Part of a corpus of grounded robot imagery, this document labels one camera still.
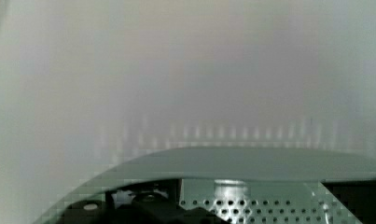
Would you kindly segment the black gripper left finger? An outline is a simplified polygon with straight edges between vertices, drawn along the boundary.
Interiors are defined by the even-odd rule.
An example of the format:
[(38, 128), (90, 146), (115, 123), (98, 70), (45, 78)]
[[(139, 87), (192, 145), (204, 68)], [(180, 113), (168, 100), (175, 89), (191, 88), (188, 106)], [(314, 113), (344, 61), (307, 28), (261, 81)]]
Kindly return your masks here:
[(105, 199), (72, 203), (63, 224), (228, 224), (202, 207), (185, 209), (181, 179), (150, 181), (107, 191)]

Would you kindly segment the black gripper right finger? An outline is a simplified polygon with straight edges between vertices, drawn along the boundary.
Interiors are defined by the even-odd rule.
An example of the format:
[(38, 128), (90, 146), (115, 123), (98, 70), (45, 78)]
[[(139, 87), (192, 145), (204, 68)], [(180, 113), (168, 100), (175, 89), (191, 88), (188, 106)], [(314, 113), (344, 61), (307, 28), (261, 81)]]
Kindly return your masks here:
[(324, 186), (363, 224), (376, 224), (376, 179), (326, 182)]

